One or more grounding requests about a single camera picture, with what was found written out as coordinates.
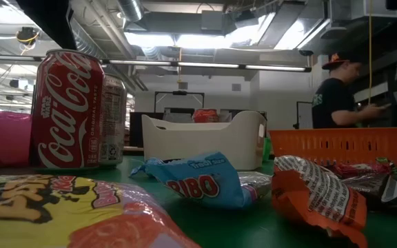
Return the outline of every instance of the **blue candy wrapper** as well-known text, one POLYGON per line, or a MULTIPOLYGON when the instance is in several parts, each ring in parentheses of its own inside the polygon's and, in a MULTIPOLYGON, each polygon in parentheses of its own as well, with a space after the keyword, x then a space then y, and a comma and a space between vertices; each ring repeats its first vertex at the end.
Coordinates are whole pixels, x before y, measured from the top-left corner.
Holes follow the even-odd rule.
POLYGON ((164 163, 151 158, 145 172, 179 196, 210 207, 241 209, 271 190, 271 176, 239 172, 220 152, 164 163))

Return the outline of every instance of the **coca-cola logo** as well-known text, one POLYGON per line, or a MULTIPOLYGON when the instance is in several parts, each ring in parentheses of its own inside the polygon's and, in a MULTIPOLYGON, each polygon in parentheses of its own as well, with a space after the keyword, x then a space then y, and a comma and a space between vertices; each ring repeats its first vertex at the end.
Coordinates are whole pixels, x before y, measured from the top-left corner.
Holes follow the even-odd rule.
POLYGON ((43 150, 48 149, 50 153, 64 163, 69 163, 74 160, 72 152, 68 149, 74 146, 74 133, 78 132, 78 146, 81 151, 81 165, 84 167, 82 139, 86 134, 85 118, 79 129, 76 127, 76 120, 73 115, 67 110, 63 112, 58 111, 58 104, 62 104, 68 110, 73 112, 86 112, 89 104, 86 95, 90 93, 90 87, 85 80, 91 78, 91 65, 90 60, 82 54, 69 53, 69 52, 57 52, 52 57, 51 61, 46 65, 44 72, 44 83, 47 87, 48 92, 52 96, 51 106, 51 118, 55 126, 50 128, 50 134, 54 139, 54 142, 48 144, 39 143, 38 154, 42 163, 48 168, 60 168, 51 162, 43 153, 43 150), (62 77, 54 75, 50 68, 53 64, 60 63, 68 69, 66 79, 62 80, 62 77))

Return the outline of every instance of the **black cap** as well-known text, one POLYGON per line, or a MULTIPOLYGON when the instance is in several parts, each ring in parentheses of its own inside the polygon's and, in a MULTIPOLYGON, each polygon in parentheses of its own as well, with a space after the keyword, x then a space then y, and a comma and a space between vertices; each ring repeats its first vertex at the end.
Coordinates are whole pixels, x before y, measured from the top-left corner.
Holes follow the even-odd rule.
POLYGON ((350 52, 337 52, 329 56, 329 63, 323 65, 324 70, 333 70, 344 62, 362 63, 364 60, 356 54, 350 52))

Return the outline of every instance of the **pink bag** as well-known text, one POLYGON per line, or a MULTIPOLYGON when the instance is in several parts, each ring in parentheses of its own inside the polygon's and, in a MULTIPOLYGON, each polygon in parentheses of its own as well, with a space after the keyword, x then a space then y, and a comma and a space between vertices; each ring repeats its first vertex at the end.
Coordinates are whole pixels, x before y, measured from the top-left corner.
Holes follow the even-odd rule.
POLYGON ((0 167, 27 167, 32 119, 29 114, 0 112, 0 167))

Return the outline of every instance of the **green table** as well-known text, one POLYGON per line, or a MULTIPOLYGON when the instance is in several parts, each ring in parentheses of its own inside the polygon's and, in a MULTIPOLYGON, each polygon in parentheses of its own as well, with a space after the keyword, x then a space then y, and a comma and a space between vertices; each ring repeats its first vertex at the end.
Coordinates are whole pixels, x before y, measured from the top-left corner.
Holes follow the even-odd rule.
MULTIPOLYGON (((131 169, 142 160, 141 156, 127 156, 116 169, 100 169, 82 176, 143 187, 202 247, 353 247, 347 240, 328 238, 322 229, 288 222, 272 209, 270 194, 246 210, 212 209, 180 198, 144 173, 129 178, 131 169)), ((258 171, 272 174, 272 162, 264 163, 258 171)), ((369 247, 397 247, 397 216, 369 213, 364 234, 369 247)))

